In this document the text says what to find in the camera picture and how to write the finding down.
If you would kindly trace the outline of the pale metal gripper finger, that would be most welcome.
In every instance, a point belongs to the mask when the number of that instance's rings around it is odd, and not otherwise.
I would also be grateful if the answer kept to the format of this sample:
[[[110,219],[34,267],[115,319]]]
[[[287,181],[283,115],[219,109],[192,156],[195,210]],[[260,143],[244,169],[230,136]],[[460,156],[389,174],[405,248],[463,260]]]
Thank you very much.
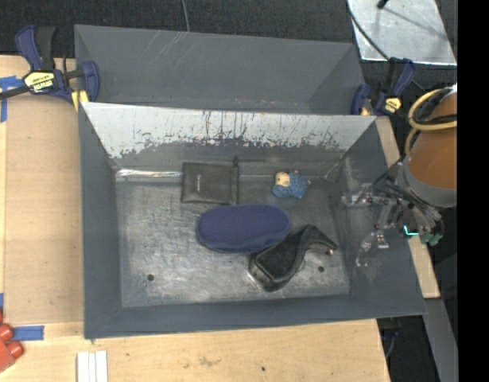
[[[347,208],[361,208],[373,203],[374,190],[371,184],[362,184],[358,189],[347,191],[341,196],[341,203]]]
[[[373,231],[360,242],[355,264],[357,267],[368,267],[379,255],[380,251],[389,248],[384,231]]]

